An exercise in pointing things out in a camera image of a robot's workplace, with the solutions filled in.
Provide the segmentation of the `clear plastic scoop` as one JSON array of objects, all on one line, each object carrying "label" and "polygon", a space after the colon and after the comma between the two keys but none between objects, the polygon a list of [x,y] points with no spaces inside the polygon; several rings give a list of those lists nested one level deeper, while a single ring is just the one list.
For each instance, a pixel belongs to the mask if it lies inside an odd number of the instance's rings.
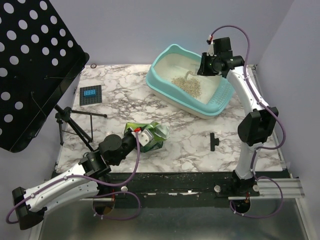
[{"label": "clear plastic scoop", "polygon": [[191,63],[187,68],[185,77],[187,78],[188,76],[197,76],[199,68],[200,68],[199,64]]}]

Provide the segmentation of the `teal white litter box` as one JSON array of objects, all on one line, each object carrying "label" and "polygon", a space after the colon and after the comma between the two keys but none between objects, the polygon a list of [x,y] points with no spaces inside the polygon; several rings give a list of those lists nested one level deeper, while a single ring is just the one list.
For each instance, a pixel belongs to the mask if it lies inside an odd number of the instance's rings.
[{"label": "teal white litter box", "polygon": [[212,119],[227,107],[235,90],[219,75],[198,75],[200,63],[197,53],[171,44],[150,66],[146,84],[157,97],[175,107],[202,119]]}]

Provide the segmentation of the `green litter bag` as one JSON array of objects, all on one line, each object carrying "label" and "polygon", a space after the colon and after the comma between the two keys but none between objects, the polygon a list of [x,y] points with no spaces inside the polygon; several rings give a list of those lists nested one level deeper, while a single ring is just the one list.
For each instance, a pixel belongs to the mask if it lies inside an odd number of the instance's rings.
[{"label": "green litter bag", "polygon": [[123,133],[131,131],[135,137],[134,131],[136,129],[139,129],[138,140],[142,153],[161,149],[165,141],[170,137],[169,127],[156,121],[151,123],[127,122]]}]

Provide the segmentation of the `black bag clip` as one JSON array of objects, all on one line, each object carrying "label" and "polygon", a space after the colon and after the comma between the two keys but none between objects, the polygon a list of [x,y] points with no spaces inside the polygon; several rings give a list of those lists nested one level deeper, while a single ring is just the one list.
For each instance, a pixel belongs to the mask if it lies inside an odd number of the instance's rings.
[{"label": "black bag clip", "polygon": [[215,136],[214,132],[210,133],[210,151],[214,152],[216,150],[216,146],[219,146],[220,139]]}]

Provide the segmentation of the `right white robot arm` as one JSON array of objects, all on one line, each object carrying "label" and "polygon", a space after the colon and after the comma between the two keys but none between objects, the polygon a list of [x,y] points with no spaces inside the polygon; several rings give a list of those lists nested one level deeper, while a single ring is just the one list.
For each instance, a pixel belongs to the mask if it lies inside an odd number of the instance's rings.
[{"label": "right white robot arm", "polygon": [[207,43],[209,49],[201,55],[197,74],[225,78],[237,93],[245,112],[245,118],[237,127],[241,140],[240,156],[227,188],[234,195],[241,196],[256,182],[258,151],[271,136],[279,111],[262,98],[247,73],[244,59],[233,55],[229,37],[215,39],[209,36]]}]

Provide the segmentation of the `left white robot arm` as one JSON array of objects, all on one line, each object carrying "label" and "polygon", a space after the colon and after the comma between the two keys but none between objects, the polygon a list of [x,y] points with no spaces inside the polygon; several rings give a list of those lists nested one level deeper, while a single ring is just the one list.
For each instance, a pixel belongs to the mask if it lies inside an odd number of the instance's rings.
[{"label": "left white robot arm", "polygon": [[17,224],[20,230],[31,229],[53,210],[83,198],[113,197],[136,174],[139,159],[131,175],[122,182],[112,183],[107,175],[111,166],[119,165],[129,153],[141,153],[141,128],[129,128],[123,137],[108,135],[97,149],[58,176],[28,189],[18,187],[12,191],[14,206],[6,216],[6,223]]}]

